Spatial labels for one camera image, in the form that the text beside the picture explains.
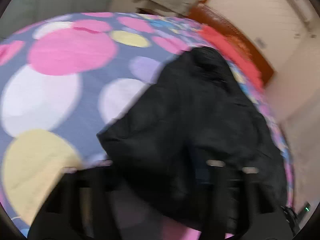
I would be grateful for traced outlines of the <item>wooden headboard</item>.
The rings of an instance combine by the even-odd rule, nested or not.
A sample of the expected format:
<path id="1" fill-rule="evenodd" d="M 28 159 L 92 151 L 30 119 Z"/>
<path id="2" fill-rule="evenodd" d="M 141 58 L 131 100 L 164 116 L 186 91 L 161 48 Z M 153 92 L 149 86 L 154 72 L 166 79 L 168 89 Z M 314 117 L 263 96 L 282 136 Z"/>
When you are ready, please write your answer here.
<path id="1" fill-rule="evenodd" d="M 206 24 L 214 28 L 216 31 L 220 32 L 222 35 L 233 35 L 240 38 L 250 49 L 252 54 L 251 60 L 261 72 L 261 79 L 265 88 L 271 77 L 274 75 L 274 70 L 265 60 L 265 58 L 260 54 L 257 48 L 239 29 L 232 25 L 222 15 L 202 3 L 192 7 L 189 12 L 188 18 L 191 20 L 195 20 L 200 24 Z"/>

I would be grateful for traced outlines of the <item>wall switch panel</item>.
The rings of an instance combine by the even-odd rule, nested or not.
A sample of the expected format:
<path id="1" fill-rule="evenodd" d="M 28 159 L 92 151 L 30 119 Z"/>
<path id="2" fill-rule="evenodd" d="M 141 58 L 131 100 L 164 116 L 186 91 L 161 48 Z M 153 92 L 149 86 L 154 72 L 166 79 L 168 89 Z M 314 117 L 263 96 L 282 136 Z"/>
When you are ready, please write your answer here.
<path id="1" fill-rule="evenodd" d="M 266 43 L 259 37 L 257 37 L 255 39 L 255 43 L 257 44 L 257 46 L 260 48 L 260 49 L 265 49 L 266 48 Z"/>

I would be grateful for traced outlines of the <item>red folded blanket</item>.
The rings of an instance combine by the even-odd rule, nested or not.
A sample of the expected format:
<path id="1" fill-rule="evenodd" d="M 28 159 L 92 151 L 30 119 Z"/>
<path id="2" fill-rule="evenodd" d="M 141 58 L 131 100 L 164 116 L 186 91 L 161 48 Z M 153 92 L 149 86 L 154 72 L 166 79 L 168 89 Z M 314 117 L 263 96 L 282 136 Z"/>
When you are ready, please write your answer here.
<path id="1" fill-rule="evenodd" d="M 235 63 L 248 77 L 256 90 L 263 90 L 264 84 L 261 79 L 261 72 L 246 54 L 247 50 L 242 50 L 236 43 L 233 43 L 233 41 L 239 41 L 238 38 L 230 35 L 222 35 L 206 24 L 201 24 L 199 34 L 207 42 L 215 46 L 223 56 Z"/>

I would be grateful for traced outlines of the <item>frosted glass wardrobe door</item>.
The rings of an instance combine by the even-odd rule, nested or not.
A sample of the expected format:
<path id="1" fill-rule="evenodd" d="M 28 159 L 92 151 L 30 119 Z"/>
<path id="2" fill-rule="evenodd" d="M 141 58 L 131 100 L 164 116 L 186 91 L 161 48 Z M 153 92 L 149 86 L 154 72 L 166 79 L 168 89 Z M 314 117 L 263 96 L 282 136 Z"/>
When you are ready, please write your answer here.
<path id="1" fill-rule="evenodd" d="M 55 16 L 105 12 L 111 0 L 11 0 L 1 15 L 1 40 L 15 31 Z"/>

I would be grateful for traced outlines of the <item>white curtain along bed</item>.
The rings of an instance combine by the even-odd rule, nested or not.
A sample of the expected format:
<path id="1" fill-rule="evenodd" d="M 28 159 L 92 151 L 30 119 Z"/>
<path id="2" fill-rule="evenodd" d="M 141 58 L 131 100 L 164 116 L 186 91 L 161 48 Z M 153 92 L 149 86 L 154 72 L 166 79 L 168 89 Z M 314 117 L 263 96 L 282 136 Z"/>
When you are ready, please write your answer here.
<path id="1" fill-rule="evenodd" d="M 295 207 L 319 201 L 319 95 L 283 121 L 295 172 Z"/>

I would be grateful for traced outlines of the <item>colourful circle-pattern bedspread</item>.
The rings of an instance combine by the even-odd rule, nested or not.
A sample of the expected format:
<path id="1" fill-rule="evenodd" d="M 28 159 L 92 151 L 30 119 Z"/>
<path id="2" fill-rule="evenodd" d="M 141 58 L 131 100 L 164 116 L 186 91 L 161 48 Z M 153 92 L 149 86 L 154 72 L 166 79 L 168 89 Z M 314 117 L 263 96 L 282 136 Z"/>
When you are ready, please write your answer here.
<path id="1" fill-rule="evenodd" d="M 97 132 L 120 117 L 163 65 L 211 46 L 187 18 L 93 12 L 26 26 L 1 43 L 1 205 L 27 235 L 64 164 L 103 157 Z M 285 159 L 287 205 L 293 170 L 263 91 L 227 59 L 242 90 L 265 117 Z"/>

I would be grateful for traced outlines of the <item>black quilted jacket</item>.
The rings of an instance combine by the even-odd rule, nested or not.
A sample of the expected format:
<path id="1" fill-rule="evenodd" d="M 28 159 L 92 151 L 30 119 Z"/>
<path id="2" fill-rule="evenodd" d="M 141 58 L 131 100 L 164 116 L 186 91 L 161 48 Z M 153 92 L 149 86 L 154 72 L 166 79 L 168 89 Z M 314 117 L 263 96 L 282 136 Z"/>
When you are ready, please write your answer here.
<path id="1" fill-rule="evenodd" d="M 132 192 L 190 228 L 201 230 L 209 159 L 235 171 L 257 168 L 257 182 L 278 205 L 287 202 L 284 158 L 266 120 L 213 48 L 193 48 L 168 62 L 157 82 L 97 137 Z M 227 229 L 236 223 L 239 176 L 231 179 Z"/>

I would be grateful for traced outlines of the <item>orange patterned pillow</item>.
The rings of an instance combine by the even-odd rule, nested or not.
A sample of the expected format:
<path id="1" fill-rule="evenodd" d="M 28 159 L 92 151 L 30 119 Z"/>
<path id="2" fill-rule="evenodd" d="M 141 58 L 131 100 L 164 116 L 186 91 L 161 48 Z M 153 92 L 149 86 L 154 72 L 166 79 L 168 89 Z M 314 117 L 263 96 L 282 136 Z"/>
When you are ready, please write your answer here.
<path id="1" fill-rule="evenodd" d="M 234 49 L 238 51 L 239 54 L 248 60 L 251 59 L 252 54 L 250 49 L 240 38 L 233 35 L 226 35 L 226 39 L 234 47 Z"/>

